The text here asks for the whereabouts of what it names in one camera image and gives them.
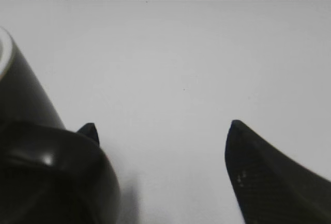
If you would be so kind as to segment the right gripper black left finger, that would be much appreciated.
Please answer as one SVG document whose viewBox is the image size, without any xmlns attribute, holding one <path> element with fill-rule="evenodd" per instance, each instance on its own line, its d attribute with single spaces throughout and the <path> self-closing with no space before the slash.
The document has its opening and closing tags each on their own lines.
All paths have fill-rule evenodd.
<svg viewBox="0 0 331 224">
<path fill-rule="evenodd" d="M 77 136 L 81 144 L 91 143 L 99 146 L 99 135 L 94 123 L 86 123 L 78 131 Z"/>
</svg>

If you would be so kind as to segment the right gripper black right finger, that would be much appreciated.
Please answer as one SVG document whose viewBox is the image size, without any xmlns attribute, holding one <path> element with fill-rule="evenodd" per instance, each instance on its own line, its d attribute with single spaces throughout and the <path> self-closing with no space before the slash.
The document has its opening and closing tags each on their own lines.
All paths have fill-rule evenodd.
<svg viewBox="0 0 331 224">
<path fill-rule="evenodd" d="M 231 122 L 224 158 L 245 223 L 330 223 L 330 181 L 240 120 Z"/>
</svg>

